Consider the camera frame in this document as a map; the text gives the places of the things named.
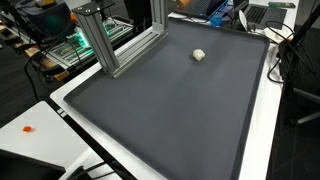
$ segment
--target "orange object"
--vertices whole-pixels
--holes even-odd
[[[32,128],[30,126],[25,126],[22,129],[22,131],[24,131],[24,132],[30,132],[31,130],[32,130]]]
[[[72,22],[77,21],[76,16],[73,13],[70,13],[70,19]]]

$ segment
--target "floor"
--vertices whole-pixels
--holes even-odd
[[[114,1],[116,5],[111,9],[112,13],[127,17],[123,0]],[[172,0],[168,2],[170,5],[174,4]],[[313,2],[314,0],[300,0],[297,25],[302,25],[307,19]],[[304,45],[313,59],[315,68],[320,72],[320,54],[317,52],[320,47],[320,20],[313,27]],[[26,60],[10,47],[0,49],[0,127],[36,103],[23,72]],[[47,90],[41,86],[37,73],[31,67],[29,72],[42,100],[49,100],[49,94],[61,86],[59,83],[54,84]],[[303,71],[296,85],[305,91],[320,95],[319,77],[310,76],[307,71]],[[319,110],[320,105],[291,91],[283,95],[270,156],[268,180],[320,179],[320,119],[299,126],[290,125],[291,120]]]

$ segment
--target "metal frame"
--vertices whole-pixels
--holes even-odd
[[[110,5],[108,7],[98,6],[93,9],[94,6],[92,4],[90,6],[87,4],[72,10],[102,69],[110,73],[114,78],[121,76],[167,35],[167,1],[150,0],[150,4],[153,20],[151,30],[137,36],[136,38],[139,40],[121,49],[117,56],[112,49],[100,16],[101,10],[110,7]]]

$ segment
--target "table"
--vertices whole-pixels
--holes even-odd
[[[291,1],[298,8],[299,1]],[[255,0],[251,3],[267,5],[268,1]],[[288,9],[284,23],[294,27],[296,9]],[[247,144],[243,156],[243,162],[239,179],[241,180],[260,180],[265,179],[269,156],[272,147],[273,134],[277,119],[277,113],[281,98],[282,86],[270,82],[266,75],[271,66],[275,63],[276,46],[271,45],[267,55],[262,76],[260,79],[259,89],[256,97],[255,107],[252,114],[250,129],[247,138]],[[138,179],[164,179],[164,177],[151,167],[146,165],[139,158],[125,149],[117,141],[112,139],[108,134],[93,125],[85,117],[70,107],[63,98],[79,84],[91,77],[101,69],[97,63],[78,77],[55,91],[50,95],[65,112],[67,112],[80,126],[82,126],[92,137],[94,137],[114,158],[116,158],[128,171]]]
[[[31,126],[33,130],[23,132],[24,126]],[[64,167],[66,173],[60,180],[67,179],[79,166],[86,169],[103,162],[44,101],[0,129],[0,149]],[[97,177],[112,171],[108,165],[104,165],[89,172],[89,175]],[[121,178],[112,174],[101,179]]]

